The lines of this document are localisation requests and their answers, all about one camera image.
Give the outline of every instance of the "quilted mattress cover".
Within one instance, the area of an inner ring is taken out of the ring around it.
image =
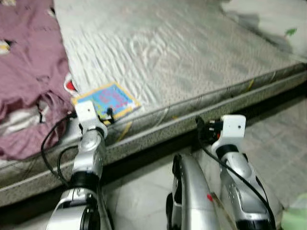
[[[54,4],[79,92],[117,81],[142,104],[118,121],[125,125],[108,138],[109,144],[251,90],[257,83],[275,81],[294,67],[304,69],[228,19],[219,1],[55,0]],[[210,94],[215,96],[208,100]],[[206,103],[201,103],[204,96]]]

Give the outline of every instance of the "colorful book cover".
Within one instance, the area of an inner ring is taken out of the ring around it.
[[[72,103],[77,104],[88,100],[93,102],[101,119],[108,117],[106,114],[108,108],[113,109],[114,119],[118,120],[141,106],[134,97],[116,82],[75,97],[72,99]]]

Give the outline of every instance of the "black cable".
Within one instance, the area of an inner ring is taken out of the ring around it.
[[[264,194],[265,194],[265,198],[266,198],[267,202],[269,202],[267,193],[265,192],[264,187],[263,187],[261,181],[259,180],[259,178],[258,178],[257,176],[256,176],[256,181],[257,181],[257,183],[260,185],[260,187],[263,189],[263,192],[264,192]]]
[[[57,161],[58,176],[61,178],[61,181],[65,181],[66,184],[69,184],[69,182],[65,179],[65,177],[64,177],[63,174],[62,174],[62,170],[61,170],[61,159],[62,159],[63,154],[64,154],[66,151],[68,151],[68,150],[70,150],[70,149],[75,149],[76,147],[78,147],[78,145],[70,146],[70,147],[64,149],[64,150],[59,154],[59,156],[58,156],[58,161]]]
[[[53,127],[52,129],[49,131],[49,133],[46,135],[45,139],[43,140],[41,147],[40,147],[40,152],[42,155],[42,158],[44,160],[44,163],[46,165],[46,167],[49,169],[49,171],[56,177],[58,178],[63,184],[65,184],[66,186],[69,186],[66,180],[63,180],[52,168],[52,166],[50,165],[50,163],[48,162],[47,158],[46,158],[46,153],[45,153],[45,143],[48,140],[48,138],[50,137],[50,135],[52,134],[52,132],[65,120],[69,120],[70,118],[76,117],[76,113],[72,113],[67,115],[66,117],[60,119]]]
[[[201,117],[196,117],[196,123],[198,124],[199,119],[202,120]],[[234,175],[236,175],[248,188],[250,188],[255,194],[256,196],[261,200],[261,202],[265,205],[266,209],[269,212],[270,215],[270,221],[272,222],[273,225],[273,229],[276,229],[276,224],[275,224],[275,217],[274,214],[272,212],[272,209],[269,205],[269,203],[262,197],[262,195],[242,176],[240,176],[235,170],[233,170],[231,167],[229,167],[227,164],[225,164],[223,161],[221,161],[220,159],[218,159],[217,157],[215,157],[212,153],[210,153],[207,149],[206,146],[204,145],[203,141],[201,140],[201,134],[200,134],[200,130],[198,130],[199,134],[198,134],[198,141],[199,144],[201,145],[201,148],[205,151],[205,153],[210,156],[212,159],[214,159],[217,163],[219,163],[220,165],[222,165],[223,167],[225,167],[226,169],[228,169],[229,171],[231,171]]]

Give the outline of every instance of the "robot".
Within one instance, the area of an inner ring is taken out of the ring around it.
[[[111,221],[99,186],[106,151],[107,127],[91,101],[75,106],[83,136],[73,163],[69,189],[53,211],[47,230],[111,230]],[[274,215],[266,193],[247,157],[240,152],[245,117],[225,115],[204,123],[196,118],[199,141],[212,144],[221,164],[221,197],[233,213],[239,230],[274,230]],[[166,200],[168,230],[219,230],[211,193],[198,162],[177,155],[173,162],[173,190]]]
[[[218,198],[236,224],[233,228],[275,230],[266,191],[240,149],[246,118],[224,115],[221,120],[204,123],[198,116],[196,123],[201,148],[220,164]],[[215,154],[207,150],[207,145],[212,145]],[[219,230],[211,193],[198,162],[190,155],[179,154],[174,157],[173,174],[173,190],[166,199],[167,230]]]
[[[72,168],[70,188],[53,211],[47,230],[111,230],[99,186],[107,127],[91,101],[75,106],[83,136]]]

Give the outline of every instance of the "pink blanket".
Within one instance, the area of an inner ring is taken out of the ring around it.
[[[0,123],[10,112],[39,100],[49,106],[45,122],[0,137],[0,159],[24,159],[40,151],[49,130],[72,109],[63,88],[68,72],[52,0],[0,1]],[[64,129],[65,124],[47,146]]]

